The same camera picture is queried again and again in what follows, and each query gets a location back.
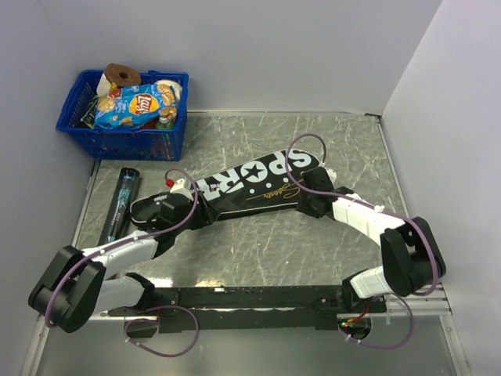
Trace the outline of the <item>black racket cover bag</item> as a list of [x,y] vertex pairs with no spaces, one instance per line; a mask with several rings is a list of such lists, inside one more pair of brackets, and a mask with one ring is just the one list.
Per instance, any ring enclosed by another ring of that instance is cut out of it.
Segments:
[[301,173],[316,168],[320,160],[304,150],[292,149],[263,155],[196,181],[205,200],[220,212],[220,219],[233,219],[286,208],[295,208],[301,189],[290,181],[284,167],[297,181]]

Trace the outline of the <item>black shuttlecock tube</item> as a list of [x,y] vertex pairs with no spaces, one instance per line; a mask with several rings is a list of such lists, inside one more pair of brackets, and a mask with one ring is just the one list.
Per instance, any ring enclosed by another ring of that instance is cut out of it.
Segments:
[[109,210],[99,237],[98,246],[122,238],[129,221],[130,204],[137,198],[140,172],[122,168],[117,179]]

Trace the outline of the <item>blue plastic basket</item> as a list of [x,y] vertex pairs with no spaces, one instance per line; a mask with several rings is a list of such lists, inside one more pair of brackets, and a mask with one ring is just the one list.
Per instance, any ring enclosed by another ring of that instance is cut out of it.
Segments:
[[176,81],[182,86],[175,125],[168,129],[154,128],[78,128],[88,105],[96,96],[102,70],[83,70],[71,87],[63,104],[56,129],[68,134],[97,160],[178,161],[187,122],[189,75],[186,72],[149,70],[141,73],[142,83],[153,84],[160,79]]

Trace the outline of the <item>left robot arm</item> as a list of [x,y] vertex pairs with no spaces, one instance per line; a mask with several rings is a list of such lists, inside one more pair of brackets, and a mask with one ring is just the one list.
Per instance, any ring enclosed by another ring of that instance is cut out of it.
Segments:
[[155,285],[137,273],[115,274],[153,260],[175,244],[184,230],[198,230],[218,220],[220,212],[203,195],[159,193],[134,201],[130,220],[136,231],[94,248],[60,249],[28,297],[49,327],[67,333],[81,328],[102,311],[120,307],[147,314],[160,302]]

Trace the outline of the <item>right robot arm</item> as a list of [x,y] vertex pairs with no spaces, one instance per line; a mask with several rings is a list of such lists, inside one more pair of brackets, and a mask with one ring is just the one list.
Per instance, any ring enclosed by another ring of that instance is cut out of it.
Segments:
[[343,306],[358,312],[371,298],[396,294],[423,295],[446,273],[446,265],[428,222],[408,219],[364,201],[342,186],[334,188],[333,173],[324,167],[301,173],[296,210],[314,218],[327,216],[358,230],[380,247],[382,265],[359,271],[342,281]]

